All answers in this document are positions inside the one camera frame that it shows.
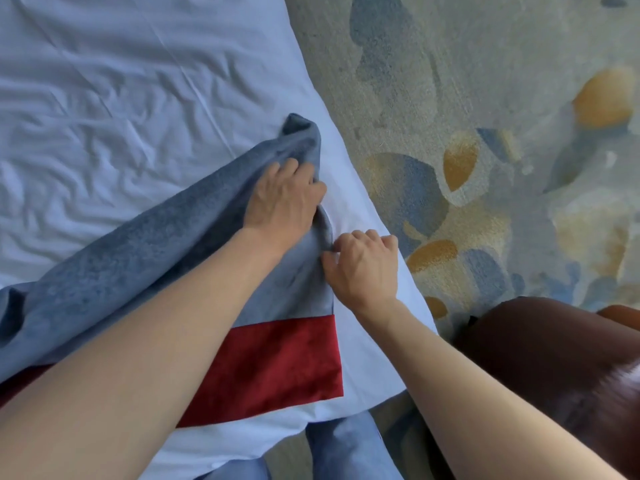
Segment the white bed sheet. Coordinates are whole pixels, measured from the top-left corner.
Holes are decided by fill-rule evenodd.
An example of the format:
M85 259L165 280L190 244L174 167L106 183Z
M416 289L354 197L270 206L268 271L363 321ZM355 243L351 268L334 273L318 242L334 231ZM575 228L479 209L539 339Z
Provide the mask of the white bed sheet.
M11 17L0 16L0 36L7 27L24 36L0 50L0 137L7 143L0 153L0 285L36 280L275 137L290 112L320 129L323 206L335 237L356 228L387 233L308 78L284 0L20 0L10 8ZM42 60L51 71L29 70ZM19 97L26 111L15 106ZM435 331L404 263L398 296ZM354 414L404 390L338 301L335 316L343 397L177 430L142 478L191 480L228 460L258 457L308 422Z

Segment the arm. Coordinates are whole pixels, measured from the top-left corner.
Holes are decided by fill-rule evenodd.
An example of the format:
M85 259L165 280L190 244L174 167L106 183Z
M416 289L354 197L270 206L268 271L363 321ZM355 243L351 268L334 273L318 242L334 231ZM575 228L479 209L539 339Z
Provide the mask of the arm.
M396 300L395 237L356 231L335 250L338 260L323 256L327 280L395 366L456 478L622 480Z
M0 477L137 479L253 291L310 229L313 166L269 167L244 228L0 411Z

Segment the hand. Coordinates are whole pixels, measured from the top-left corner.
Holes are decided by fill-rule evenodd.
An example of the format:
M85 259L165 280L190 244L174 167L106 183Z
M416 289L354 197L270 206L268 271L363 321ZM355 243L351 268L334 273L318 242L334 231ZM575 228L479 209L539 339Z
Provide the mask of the hand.
M342 234L322 256L324 275L336 297L362 322L372 311L396 301L398 240L366 233Z
M253 190L244 214L244 228L260 231L260 238L284 255L311 229L326 185L314 183L314 166L288 159L272 163Z

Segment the forearm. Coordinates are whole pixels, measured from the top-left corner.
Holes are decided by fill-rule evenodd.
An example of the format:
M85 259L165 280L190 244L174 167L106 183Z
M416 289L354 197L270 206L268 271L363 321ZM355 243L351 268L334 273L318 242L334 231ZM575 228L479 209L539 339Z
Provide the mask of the forearm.
M423 326L400 302L370 334L460 480L622 479L595 453ZM384 320L361 320L385 323Z
M0 477L138 478L280 257L240 231L45 373L1 411Z

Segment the blue jeans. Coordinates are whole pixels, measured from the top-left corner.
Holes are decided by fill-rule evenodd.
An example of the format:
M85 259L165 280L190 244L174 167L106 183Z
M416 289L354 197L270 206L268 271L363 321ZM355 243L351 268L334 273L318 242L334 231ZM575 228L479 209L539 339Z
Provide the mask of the blue jeans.
M314 480L402 480L368 411L305 430L314 460ZM202 480L271 480L263 458L235 460Z

